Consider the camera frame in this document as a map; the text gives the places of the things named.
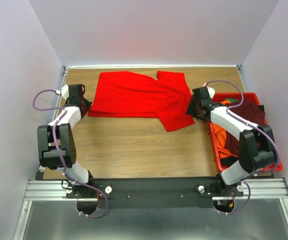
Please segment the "red t shirt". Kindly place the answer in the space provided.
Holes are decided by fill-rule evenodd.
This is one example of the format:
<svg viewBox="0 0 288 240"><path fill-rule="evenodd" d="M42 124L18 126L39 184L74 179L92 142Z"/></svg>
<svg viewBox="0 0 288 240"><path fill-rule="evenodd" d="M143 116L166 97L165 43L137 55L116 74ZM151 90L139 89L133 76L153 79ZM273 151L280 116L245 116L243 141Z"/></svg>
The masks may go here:
<svg viewBox="0 0 288 240"><path fill-rule="evenodd" d="M102 72L88 116L156 118L172 132L194 124L186 114L190 98L180 72L158 71L156 78L129 71Z"/></svg>

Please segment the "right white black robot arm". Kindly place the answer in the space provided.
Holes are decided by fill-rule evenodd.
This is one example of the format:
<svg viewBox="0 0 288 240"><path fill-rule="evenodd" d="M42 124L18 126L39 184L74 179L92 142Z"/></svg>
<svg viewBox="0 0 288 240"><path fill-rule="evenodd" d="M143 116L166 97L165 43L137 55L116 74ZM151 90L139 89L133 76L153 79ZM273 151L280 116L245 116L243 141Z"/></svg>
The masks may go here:
<svg viewBox="0 0 288 240"><path fill-rule="evenodd" d="M245 120L231 111L233 106L213 102L215 91L207 85L195 88L192 92L186 114L221 126L239 141L238 160L215 176L210 190L225 196L250 175L270 166L279 166L279 151L269 125Z"/></svg>

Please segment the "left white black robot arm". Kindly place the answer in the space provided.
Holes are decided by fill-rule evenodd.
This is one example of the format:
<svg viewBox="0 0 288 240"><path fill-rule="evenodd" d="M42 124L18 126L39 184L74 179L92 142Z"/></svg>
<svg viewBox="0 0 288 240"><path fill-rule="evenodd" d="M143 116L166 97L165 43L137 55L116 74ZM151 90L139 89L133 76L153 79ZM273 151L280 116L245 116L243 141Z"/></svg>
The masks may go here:
<svg viewBox="0 0 288 240"><path fill-rule="evenodd" d="M39 108L35 102L39 95L52 92L64 100L63 106ZM94 194L94 179L89 170L77 160L77 150L72 129L88 113L92 102L84 97L85 85L64 85L60 90L46 89L33 99L32 106L37 111L58 111L58 116L46 125L37 128L39 163L42 167L56 170L70 183L72 191L78 191L88 198Z"/></svg>

